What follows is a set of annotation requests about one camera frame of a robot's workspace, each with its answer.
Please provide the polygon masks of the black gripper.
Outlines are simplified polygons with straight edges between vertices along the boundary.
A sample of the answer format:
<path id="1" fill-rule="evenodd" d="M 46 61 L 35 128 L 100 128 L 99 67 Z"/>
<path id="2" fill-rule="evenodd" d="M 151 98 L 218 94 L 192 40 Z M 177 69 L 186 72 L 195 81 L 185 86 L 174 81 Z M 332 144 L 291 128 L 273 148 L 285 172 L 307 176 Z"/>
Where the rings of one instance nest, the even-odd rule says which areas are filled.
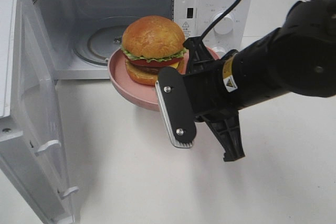
<path id="1" fill-rule="evenodd" d="M 223 77 L 231 73 L 239 84 L 242 63 L 234 58 L 215 60 L 200 36 L 188 38 L 183 46 L 189 55 L 183 80 L 194 121 L 207 124 L 224 149 L 225 162 L 245 157 L 238 112 L 241 101 L 234 101 L 237 95 L 228 92 Z"/>

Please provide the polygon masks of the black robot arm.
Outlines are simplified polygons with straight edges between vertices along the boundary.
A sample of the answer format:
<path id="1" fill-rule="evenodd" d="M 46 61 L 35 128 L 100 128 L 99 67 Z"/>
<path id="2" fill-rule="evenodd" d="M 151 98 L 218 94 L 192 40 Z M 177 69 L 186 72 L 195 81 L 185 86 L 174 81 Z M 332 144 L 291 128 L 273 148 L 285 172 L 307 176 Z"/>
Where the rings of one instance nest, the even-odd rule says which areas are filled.
<path id="1" fill-rule="evenodd" d="M 244 157 L 238 112 L 289 92 L 335 95 L 335 0 L 298 1 L 284 24 L 241 51 L 215 60 L 191 37 L 184 78 L 198 122 L 224 149 L 224 161 Z"/>

